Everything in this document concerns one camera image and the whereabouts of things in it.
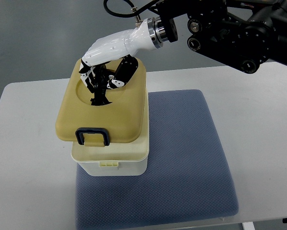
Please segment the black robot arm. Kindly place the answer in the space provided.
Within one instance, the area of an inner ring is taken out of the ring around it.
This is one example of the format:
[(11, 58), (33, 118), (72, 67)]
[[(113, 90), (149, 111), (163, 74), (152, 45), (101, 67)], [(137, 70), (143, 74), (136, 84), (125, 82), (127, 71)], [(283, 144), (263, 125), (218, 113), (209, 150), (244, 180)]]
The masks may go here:
[(287, 0), (161, 0), (155, 8), (170, 42), (188, 16), (190, 50), (247, 74), (272, 59), (287, 66)]

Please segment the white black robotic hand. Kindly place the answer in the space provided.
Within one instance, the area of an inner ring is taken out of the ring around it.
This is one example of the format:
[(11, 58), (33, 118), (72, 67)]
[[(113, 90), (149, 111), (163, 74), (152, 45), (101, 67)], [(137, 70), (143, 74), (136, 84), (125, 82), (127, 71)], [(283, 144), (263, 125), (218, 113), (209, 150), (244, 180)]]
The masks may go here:
[(91, 93), (97, 88), (125, 86), (138, 68), (139, 50), (156, 50), (166, 41), (160, 19), (145, 19), (138, 27), (97, 39), (81, 59), (80, 77)]

